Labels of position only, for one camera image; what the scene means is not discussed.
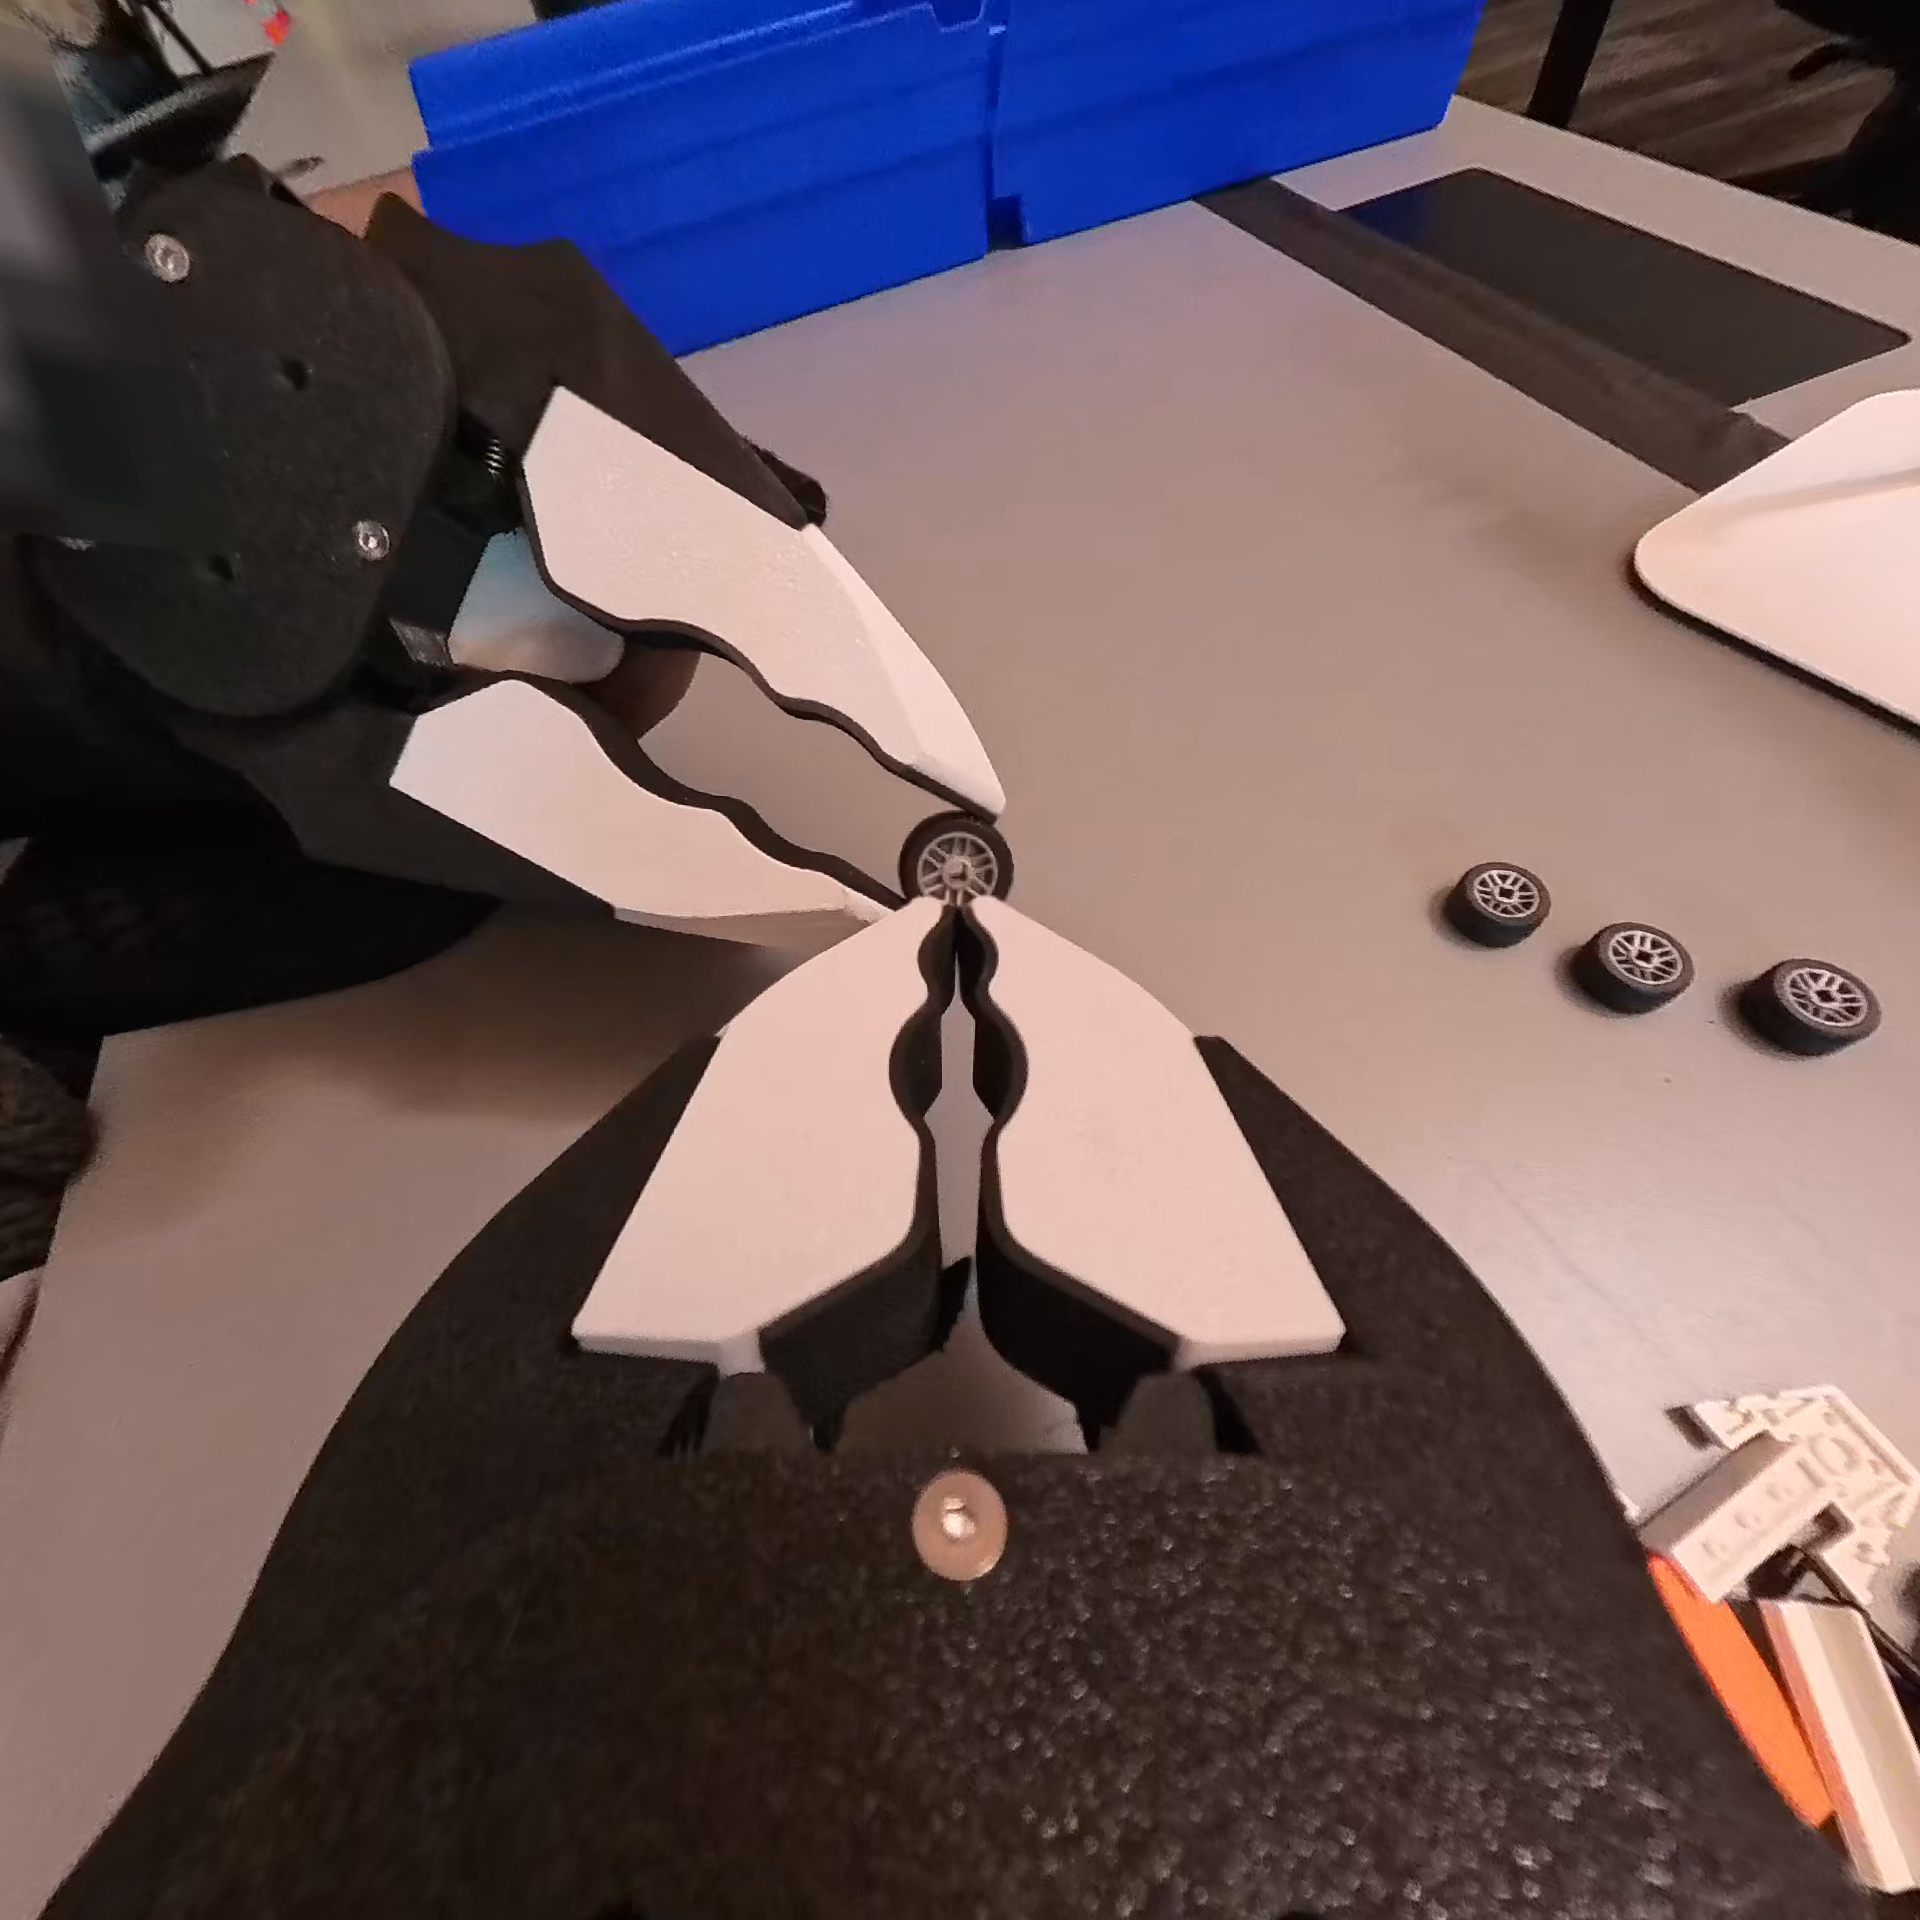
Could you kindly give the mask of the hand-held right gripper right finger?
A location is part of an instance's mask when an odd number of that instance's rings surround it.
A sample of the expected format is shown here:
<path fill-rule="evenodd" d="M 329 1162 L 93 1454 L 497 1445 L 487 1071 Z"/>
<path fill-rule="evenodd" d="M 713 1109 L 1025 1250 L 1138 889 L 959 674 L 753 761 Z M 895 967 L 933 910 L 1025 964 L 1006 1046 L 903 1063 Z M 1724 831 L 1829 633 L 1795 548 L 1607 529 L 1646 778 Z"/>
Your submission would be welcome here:
<path fill-rule="evenodd" d="M 1147 1377 L 1339 1348 L 1327 1284 L 1183 1020 L 999 899 L 967 910 L 967 1010 L 996 1355 L 1107 1431 Z"/>

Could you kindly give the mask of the white lego brick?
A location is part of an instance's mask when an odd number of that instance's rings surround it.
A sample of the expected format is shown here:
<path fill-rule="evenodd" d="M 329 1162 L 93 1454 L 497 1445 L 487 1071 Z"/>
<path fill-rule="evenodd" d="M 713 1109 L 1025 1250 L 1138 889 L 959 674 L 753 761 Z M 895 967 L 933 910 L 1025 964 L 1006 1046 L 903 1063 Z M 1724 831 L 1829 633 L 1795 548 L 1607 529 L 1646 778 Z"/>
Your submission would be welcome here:
<path fill-rule="evenodd" d="M 1759 1601 L 1757 1612 L 1857 1877 L 1915 1893 L 1918 1746 L 1868 1621 L 1831 1601 Z"/>

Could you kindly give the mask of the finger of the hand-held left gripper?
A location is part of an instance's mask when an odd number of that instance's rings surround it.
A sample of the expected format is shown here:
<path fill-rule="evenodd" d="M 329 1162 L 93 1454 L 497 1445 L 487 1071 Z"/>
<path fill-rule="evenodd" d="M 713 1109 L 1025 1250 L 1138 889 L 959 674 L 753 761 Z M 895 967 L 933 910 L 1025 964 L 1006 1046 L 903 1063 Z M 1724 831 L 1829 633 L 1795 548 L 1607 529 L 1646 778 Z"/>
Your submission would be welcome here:
<path fill-rule="evenodd" d="M 622 921 L 882 921 L 863 884 L 756 841 L 617 758 L 541 685 L 482 685 L 414 721 L 391 788 L 610 907 Z"/>
<path fill-rule="evenodd" d="M 570 389 L 537 421 L 519 493 L 541 577 L 578 610 L 705 643 L 901 780 L 1004 814 L 970 713 L 818 526 L 787 523 Z"/>

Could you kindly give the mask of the person's left hand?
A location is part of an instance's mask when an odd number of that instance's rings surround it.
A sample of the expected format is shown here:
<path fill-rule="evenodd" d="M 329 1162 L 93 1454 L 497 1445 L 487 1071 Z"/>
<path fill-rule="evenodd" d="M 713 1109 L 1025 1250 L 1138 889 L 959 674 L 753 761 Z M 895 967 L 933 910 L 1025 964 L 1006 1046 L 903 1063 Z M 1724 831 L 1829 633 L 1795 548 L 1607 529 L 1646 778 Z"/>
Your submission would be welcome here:
<path fill-rule="evenodd" d="M 684 705 L 701 661 L 684 639 L 617 637 L 610 673 L 570 685 L 567 698 L 604 750 L 631 753 Z"/>

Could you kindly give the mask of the pile of loose lego pieces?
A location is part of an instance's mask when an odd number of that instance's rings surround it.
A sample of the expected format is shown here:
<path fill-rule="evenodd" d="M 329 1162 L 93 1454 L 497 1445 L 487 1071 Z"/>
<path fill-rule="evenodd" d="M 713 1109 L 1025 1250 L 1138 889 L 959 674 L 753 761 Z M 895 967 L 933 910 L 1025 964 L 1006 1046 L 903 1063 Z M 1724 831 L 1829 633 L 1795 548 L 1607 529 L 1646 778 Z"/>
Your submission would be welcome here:
<path fill-rule="evenodd" d="M 1699 1401 L 1678 1419 L 1709 1459 L 1666 1503 L 1630 1514 L 1641 1553 L 1674 1561 L 1706 1598 L 1729 1601 L 1786 1694 L 1757 1603 L 1831 1601 L 1858 1609 L 1918 1745 L 1915 1641 L 1898 1638 L 1876 1618 L 1876 1595 L 1891 1581 L 1915 1604 L 1915 1569 L 1898 1569 L 1898 1549 L 1915 1547 L 1915 1460 L 1831 1382 Z M 1854 1873 L 1838 1818 L 1817 1834 L 1838 1842 Z M 1918 1890 L 1862 1889 L 1895 1914 L 1915 1916 Z"/>

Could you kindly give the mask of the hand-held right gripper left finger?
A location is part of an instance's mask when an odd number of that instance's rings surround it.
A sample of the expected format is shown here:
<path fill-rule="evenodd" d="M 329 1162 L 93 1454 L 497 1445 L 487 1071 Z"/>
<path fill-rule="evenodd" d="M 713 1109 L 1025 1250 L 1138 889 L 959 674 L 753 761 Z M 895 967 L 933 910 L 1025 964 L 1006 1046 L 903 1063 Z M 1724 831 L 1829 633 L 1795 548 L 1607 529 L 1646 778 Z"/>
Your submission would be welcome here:
<path fill-rule="evenodd" d="M 583 1350 L 765 1374 L 822 1427 L 938 1347 L 955 932 L 914 901 L 723 1027 L 575 1310 Z"/>

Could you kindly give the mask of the small black lego wheel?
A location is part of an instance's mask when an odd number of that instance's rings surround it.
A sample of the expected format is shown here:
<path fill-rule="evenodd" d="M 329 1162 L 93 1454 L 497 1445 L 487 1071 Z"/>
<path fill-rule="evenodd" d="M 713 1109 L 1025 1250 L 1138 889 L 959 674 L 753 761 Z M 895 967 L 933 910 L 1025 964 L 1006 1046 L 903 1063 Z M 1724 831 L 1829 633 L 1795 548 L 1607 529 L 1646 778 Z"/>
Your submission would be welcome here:
<path fill-rule="evenodd" d="M 1882 1029 L 1882 1002 L 1861 973 L 1817 957 L 1786 957 L 1751 975 L 1740 1013 L 1767 1045 L 1796 1059 L 1826 1059 Z"/>

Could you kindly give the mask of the long orange lego piece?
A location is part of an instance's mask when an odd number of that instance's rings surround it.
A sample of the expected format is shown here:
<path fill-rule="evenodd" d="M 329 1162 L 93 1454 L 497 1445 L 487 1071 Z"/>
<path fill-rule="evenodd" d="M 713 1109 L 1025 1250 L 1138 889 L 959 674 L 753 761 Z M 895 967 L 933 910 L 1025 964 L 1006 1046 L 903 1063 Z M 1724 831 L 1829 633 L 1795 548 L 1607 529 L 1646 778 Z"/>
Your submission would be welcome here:
<path fill-rule="evenodd" d="M 1729 1601 L 1706 1598 L 1666 1557 L 1646 1553 L 1663 1609 L 1747 1748 L 1811 1828 L 1835 1820 L 1834 1795 L 1782 1682 Z"/>

